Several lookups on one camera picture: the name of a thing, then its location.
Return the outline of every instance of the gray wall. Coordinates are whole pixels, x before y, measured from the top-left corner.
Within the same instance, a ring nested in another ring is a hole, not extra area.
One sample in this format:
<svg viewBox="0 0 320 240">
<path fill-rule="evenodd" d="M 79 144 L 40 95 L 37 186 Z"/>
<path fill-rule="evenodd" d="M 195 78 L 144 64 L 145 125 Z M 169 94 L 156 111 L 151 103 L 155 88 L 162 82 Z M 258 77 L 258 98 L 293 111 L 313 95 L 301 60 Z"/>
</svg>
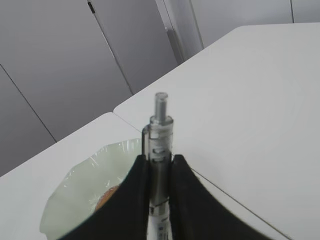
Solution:
<svg viewBox="0 0 320 240">
<path fill-rule="evenodd" d="M 320 0 L 292 0 L 295 23 L 320 22 Z"/>
<path fill-rule="evenodd" d="M 91 3 L 133 93 L 177 66 L 154 0 L 92 0 Z"/>
<path fill-rule="evenodd" d="M 131 96 L 85 0 L 0 7 L 0 63 L 60 140 Z"/>
<path fill-rule="evenodd" d="M 0 177 L 54 143 L 0 65 Z"/>
<path fill-rule="evenodd" d="M 205 47 L 243 25 L 292 23 L 290 0 L 192 0 L 192 5 Z"/>
<path fill-rule="evenodd" d="M 190 0 L 155 1 L 164 25 L 176 35 L 184 61 L 200 52 L 203 43 Z"/>
</svg>

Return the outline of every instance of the silver vape device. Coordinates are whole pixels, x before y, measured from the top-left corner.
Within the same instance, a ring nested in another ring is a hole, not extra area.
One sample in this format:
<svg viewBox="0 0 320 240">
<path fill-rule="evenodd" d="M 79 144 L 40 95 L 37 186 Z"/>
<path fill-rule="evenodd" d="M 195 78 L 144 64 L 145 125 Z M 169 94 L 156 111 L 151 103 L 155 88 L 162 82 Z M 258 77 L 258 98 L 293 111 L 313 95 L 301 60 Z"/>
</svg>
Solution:
<svg viewBox="0 0 320 240">
<path fill-rule="evenodd" d="M 154 116 L 142 131 L 142 154 L 150 163 L 149 225 L 153 237 L 148 239 L 157 240 L 167 240 L 170 229 L 169 173 L 174 120 L 167 116 L 167 99 L 164 92 L 155 95 Z"/>
</svg>

